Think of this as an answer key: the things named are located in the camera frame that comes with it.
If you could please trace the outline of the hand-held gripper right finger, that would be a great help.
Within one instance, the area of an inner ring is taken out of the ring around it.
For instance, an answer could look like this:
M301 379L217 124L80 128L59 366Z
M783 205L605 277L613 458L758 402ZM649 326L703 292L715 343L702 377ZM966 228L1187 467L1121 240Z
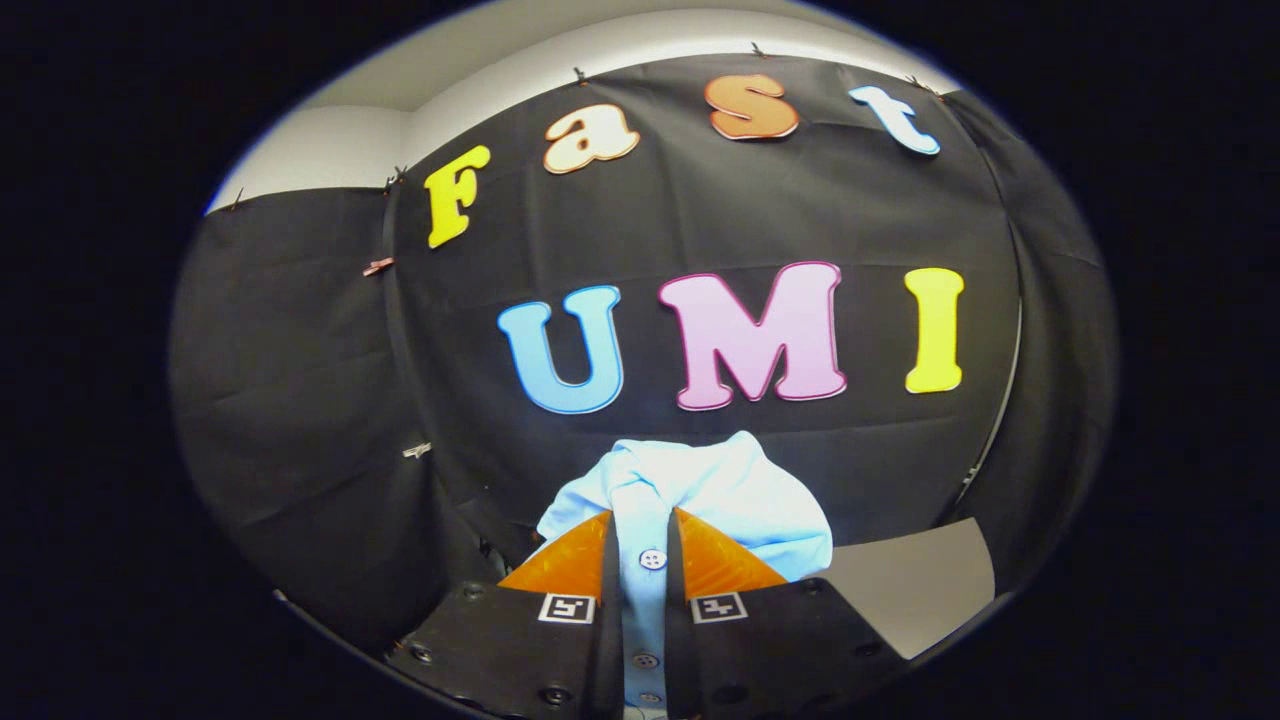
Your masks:
M672 719L832 719L906 671L826 579L783 582L682 509L668 559Z

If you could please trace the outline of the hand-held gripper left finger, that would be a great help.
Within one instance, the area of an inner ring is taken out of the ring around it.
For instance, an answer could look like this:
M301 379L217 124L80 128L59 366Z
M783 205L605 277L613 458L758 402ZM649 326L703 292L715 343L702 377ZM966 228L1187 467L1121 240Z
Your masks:
M480 719L621 719L623 598L612 514L536 557L568 547L586 552L573 591L463 582L393 646L387 665Z

